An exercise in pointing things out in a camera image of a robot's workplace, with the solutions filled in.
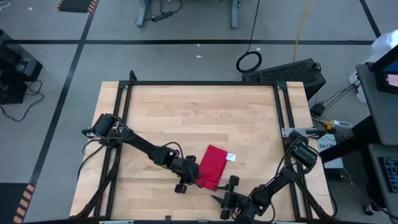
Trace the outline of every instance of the red towel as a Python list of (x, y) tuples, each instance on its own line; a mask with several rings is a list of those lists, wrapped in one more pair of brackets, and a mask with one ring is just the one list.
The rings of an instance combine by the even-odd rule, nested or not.
[(204, 180), (205, 188), (216, 191), (226, 165), (226, 156), (226, 151), (209, 145), (199, 165), (200, 175), (197, 183), (201, 185)]

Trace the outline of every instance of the keyboard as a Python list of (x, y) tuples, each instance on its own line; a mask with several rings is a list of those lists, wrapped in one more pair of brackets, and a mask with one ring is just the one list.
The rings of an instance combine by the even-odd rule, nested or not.
[(280, 67), (269, 68), (250, 74), (250, 81), (290, 81), (312, 83), (317, 80), (315, 74), (319, 71), (308, 66), (306, 62), (290, 63)]
[(387, 186), (392, 193), (398, 193), (398, 157), (379, 157)]

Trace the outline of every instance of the wooden tabletop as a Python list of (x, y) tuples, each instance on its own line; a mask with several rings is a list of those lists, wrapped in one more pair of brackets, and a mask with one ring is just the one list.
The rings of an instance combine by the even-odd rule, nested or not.
[[(118, 82), (102, 83), (93, 123), (100, 114), (113, 112), (117, 86)], [(312, 127), (303, 84), (292, 82), (288, 87), (296, 127)], [(282, 91), (279, 94), (288, 127)], [(198, 164), (209, 144), (235, 154), (236, 161), (227, 162), (220, 185), (226, 184), (230, 175), (239, 176), (235, 191), (245, 195), (273, 178), (284, 154), (271, 86), (136, 85), (132, 88), (126, 124), (152, 144), (180, 143), (184, 155), (195, 155)], [(315, 140), (310, 140), (310, 145), (317, 149)], [(98, 146), (90, 144), (86, 154)], [(100, 151), (83, 167), (70, 215), (76, 215), (98, 188), (104, 152)], [(331, 215), (333, 209), (320, 159), (305, 178), (309, 191)], [(220, 205), (210, 195), (223, 197), (224, 191), (213, 192), (189, 185), (186, 194), (176, 194), (174, 187), (178, 181), (171, 171), (153, 164), (144, 153), (124, 144), (111, 218), (164, 220), (166, 215), (171, 215), (173, 220), (220, 220)], [(304, 217), (302, 196), (298, 188), (297, 191)], [(101, 214), (104, 214), (108, 191), (103, 198)], [(294, 220), (288, 185), (274, 195), (272, 202), (275, 220)], [(271, 218), (269, 208), (256, 220)]]

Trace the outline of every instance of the small white tag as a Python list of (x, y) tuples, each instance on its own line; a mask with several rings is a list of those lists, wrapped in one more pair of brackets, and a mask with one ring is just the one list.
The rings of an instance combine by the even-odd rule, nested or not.
[(228, 154), (226, 155), (226, 160), (235, 162), (235, 159), (236, 159), (236, 155), (234, 155), (234, 154), (232, 154), (232, 153), (228, 153)]

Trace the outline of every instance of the desk leg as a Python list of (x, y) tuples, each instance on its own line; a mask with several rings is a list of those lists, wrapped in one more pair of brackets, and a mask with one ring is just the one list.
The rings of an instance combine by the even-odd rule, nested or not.
[(146, 18), (147, 11), (150, 9), (150, 0), (139, 0), (139, 13), (137, 18), (137, 26), (142, 27)]
[(231, 29), (238, 28), (238, 0), (232, 0), (231, 6)]
[(320, 154), (323, 162), (329, 162), (351, 152), (364, 149), (368, 144), (380, 142), (371, 116), (368, 116), (353, 127), (353, 134), (354, 137), (322, 151)]

